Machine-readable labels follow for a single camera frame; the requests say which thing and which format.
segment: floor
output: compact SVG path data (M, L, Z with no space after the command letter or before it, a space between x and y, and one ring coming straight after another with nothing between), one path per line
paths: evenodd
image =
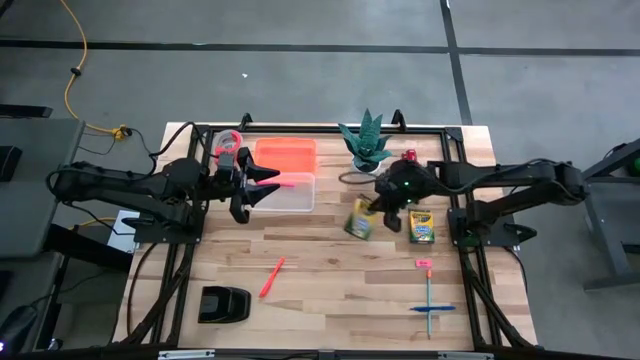
M502 163L548 157L586 168L640 133L637 0L68 2L88 38L105 42L89 52L74 110L94 124L135 127L151 148L168 121L239 121L250 112L267 122L353 122L366 107L387 119L400 108L410 123L488 125ZM73 42L79 34L57 0L20 0L0 19L0 38ZM117 41L168 44L116 50ZM77 49L0 48L0 102L67 117L62 92L80 57ZM83 146L104 151L109 141L86 137ZM139 140L78 160L150 165ZM539 342L636 357L640 287L582 290L608 272L584 216L582 206L552 205L516 216L539 231L521 253ZM57 214L63 225L84 220Z

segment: green succulent plant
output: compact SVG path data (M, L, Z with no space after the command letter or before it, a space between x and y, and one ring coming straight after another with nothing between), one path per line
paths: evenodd
M364 112L360 133L358 136L349 131L346 125L338 124L347 149L354 156L354 165L357 168L367 164L377 164L391 156L389 150L384 150L387 140L391 135L380 137L380 126L382 125L382 115L374 119L371 118L369 109Z

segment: pink eraser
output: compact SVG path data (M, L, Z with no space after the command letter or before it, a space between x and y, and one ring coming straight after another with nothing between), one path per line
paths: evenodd
M431 259L416 260L416 267L421 269L431 269Z

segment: orange pen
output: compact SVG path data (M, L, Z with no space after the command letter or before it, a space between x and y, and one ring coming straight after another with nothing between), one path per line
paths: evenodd
M273 284L273 280L275 280L276 274L278 273L278 270L280 270L280 267L282 267L282 264L284 264L284 257L280 258L280 260L278 261L278 264L276 264L276 267L273 269L273 272L271 273L271 275L269 275L269 279L267 279L267 282L262 287L262 290L260 291L261 298L267 296L267 294L269 293L269 289L271 289L271 284Z

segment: wooden table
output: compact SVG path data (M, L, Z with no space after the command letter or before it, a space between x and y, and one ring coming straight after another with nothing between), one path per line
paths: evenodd
M167 125L163 144L180 123ZM468 161L495 164L484 126L463 127ZM159 165L184 157L189 143L184 131L160 159ZM393 233L382 216L367 241L342 230L354 199L360 193L374 196L373 185L345 185L338 175L349 171L351 156L339 134L295 134L317 141L315 208L311 213L258 213L240 225L233 221L228 204L212 202L200 245L196 247L185 304L180 347L202 348L330 348L358 350L471 350L473 348L457 250L451 245L445 211L449 199L432 196L420 208L434 213L436 244L409 244L406 211L401 212L403 231ZM253 150L264 134L244 134ZM442 160L440 141L428 135L394 135L387 142L397 160L407 148L415 148L420 162ZM501 189L482 189L476 198L491 200ZM167 252L158 245L143 265L133 298L133 324L155 301ZM146 247L135 254L130 278ZM520 267L501 248L487 248L487 263L496 302L514 326L536 343ZM281 256L286 262L265 299L258 293ZM456 310L433 316L433 335L427 340L426 317L409 311L425 305L424 270L415 259L433 260L433 303L455 305ZM203 286L229 285L253 295L251 316L227 325L198 324ZM123 300L115 340L125 337L126 298ZM489 339L486 311L477 298L483 334ZM165 319L168 334L173 303Z

